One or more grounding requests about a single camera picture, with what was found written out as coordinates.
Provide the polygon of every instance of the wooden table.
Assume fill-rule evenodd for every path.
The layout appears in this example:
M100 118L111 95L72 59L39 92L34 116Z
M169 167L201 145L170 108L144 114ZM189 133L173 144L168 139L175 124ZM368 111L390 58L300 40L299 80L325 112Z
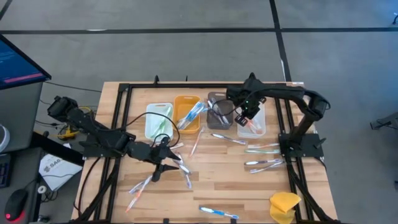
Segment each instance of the wooden table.
M106 82L99 101L96 120L110 127L116 102L119 82ZM128 122L146 111L149 103L173 103L177 95L197 95L201 99L207 97L210 91L225 91L222 88L137 88L133 90L128 115ZM123 105L126 96L122 98L119 114L119 123L123 115ZM287 123L284 101L281 100L284 121ZM295 124L302 118L302 113L295 103L291 102ZM268 98L266 106L267 132L260 139L248 139L249 144L267 144L277 142L279 124L275 109L275 101ZM206 126L206 114L201 115L201 125ZM145 118L138 119L127 128L127 131L137 136L136 141L150 143L144 137ZM199 205L228 211L240 216L238 223L274 223L269 215L269 198L276 192L290 192L286 166L250 174L249 168L243 165L247 161L279 158L279 155L245 154L245 146L214 138L210 133L220 133L238 138L236 123L230 130L206 129L202 134L196 153L189 159L196 134L182 134L180 142L184 147L178 149L182 153L185 163L191 169L192 189L188 189L185 179L179 170L168 171L162 174L156 183L151 182L143 192L139 201L130 212L125 213L127 205L133 196L128 191L138 182L144 180L154 171L154 166L131 159L126 156L121 160L121 166L116 188L113 210L113 223L162 223L164 218L169 218L171 223L229 223L229 219L217 215L200 212ZM88 169L95 158L85 162L81 175L80 187ZM101 159L88 178L83 192L82 208L86 208L98 192L101 172L103 170ZM170 159L166 164L173 165ZM325 168L315 159L303 158L308 189L319 206L331 216L337 218L335 206L330 192ZM101 218L105 217L108 206L108 194L103 200ZM302 216L306 219L303 202ZM77 217L74 209L72 218Z

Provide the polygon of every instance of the concrete floor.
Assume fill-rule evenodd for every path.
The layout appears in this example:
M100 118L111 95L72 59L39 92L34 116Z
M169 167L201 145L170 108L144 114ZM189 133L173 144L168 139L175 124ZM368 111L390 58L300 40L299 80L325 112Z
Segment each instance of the concrete floor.
M389 27L393 0L277 0L282 28ZM13 0L0 30L273 27L268 1ZM105 81L284 81L274 33L7 35L53 76L53 82L100 90ZM293 81L331 102L317 123L339 219L396 223L396 131L372 131L369 122L398 111L398 33L283 34ZM44 84L42 100L69 96L97 105L100 95ZM52 120L40 104L37 119ZM41 126L39 131L46 130ZM40 213L66 222L79 177L42 204Z

